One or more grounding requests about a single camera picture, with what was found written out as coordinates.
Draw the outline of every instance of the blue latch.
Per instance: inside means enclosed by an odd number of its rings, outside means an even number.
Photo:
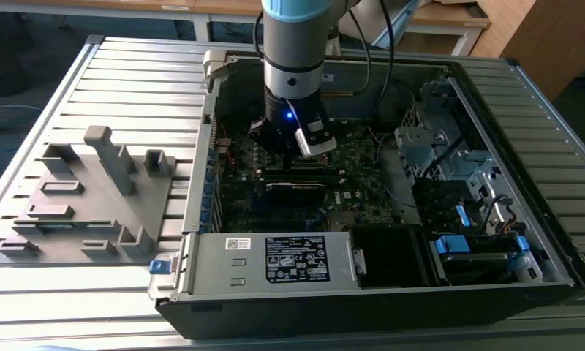
[[[524,236],[519,236],[516,238],[516,241],[519,243],[519,247],[520,247],[521,252],[528,251],[531,249],[529,242],[527,241],[527,238]]]
[[[439,254],[467,254],[471,252],[464,235],[445,235],[436,240]]]
[[[172,261],[152,260],[149,262],[149,274],[171,274],[172,273]]]
[[[461,225],[469,227],[471,219],[468,218],[467,210],[464,209],[464,206],[461,205],[456,206],[456,210],[457,210],[457,214],[460,215]]]
[[[204,197],[204,199],[201,200],[201,207],[203,208],[211,208],[212,206],[212,201],[211,201],[211,198],[209,197]]]

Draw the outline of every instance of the motherboard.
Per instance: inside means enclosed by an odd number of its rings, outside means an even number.
[[[359,222],[399,220],[379,160],[380,146],[395,144],[395,137],[380,135],[380,140],[347,123],[335,130],[336,150],[287,159],[259,147],[241,125],[220,125],[225,233],[341,231]]]

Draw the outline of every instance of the warning label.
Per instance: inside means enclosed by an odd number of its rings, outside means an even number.
[[[269,283],[329,281],[324,236],[267,238],[265,246]]]

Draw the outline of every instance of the robotic arm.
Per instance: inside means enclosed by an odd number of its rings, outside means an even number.
[[[329,30],[360,0],[263,0],[265,118],[249,134],[267,149],[312,157],[336,148],[321,103]]]

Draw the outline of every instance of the slotted aluminum surface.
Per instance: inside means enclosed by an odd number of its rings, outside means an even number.
[[[101,45],[87,45],[31,133],[31,140],[24,143],[0,181],[0,237],[9,233],[9,216],[24,210],[25,197],[36,186],[35,177],[45,172],[40,162],[32,161],[43,143],[75,142],[89,124],[107,124],[115,130],[116,142],[129,145],[131,154],[143,154],[152,147],[163,148],[181,162],[169,193],[159,249],[177,248],[205,96],[201,60],[203,53],[213,48],[253,49],[249,45],[123,38],[107,38]],[[585,149],[520,69],[499,59],[401,57],[457,60],[463,64],[585,254]],[[84,145],[76,145],[76,149],[91,152]],[[437,350],[437,347],[507,350],[533,344],[565,350],[569,345],[585,343],[585,298],[568,306],[539,308],[476,328],[188,341],[156,312],[147,296],[148,282],[145,267],[0,268],[0,350],[37,345],[88,350],[212,347],[273,350],[284,346],[363,344],[401,344],[403,350]]]

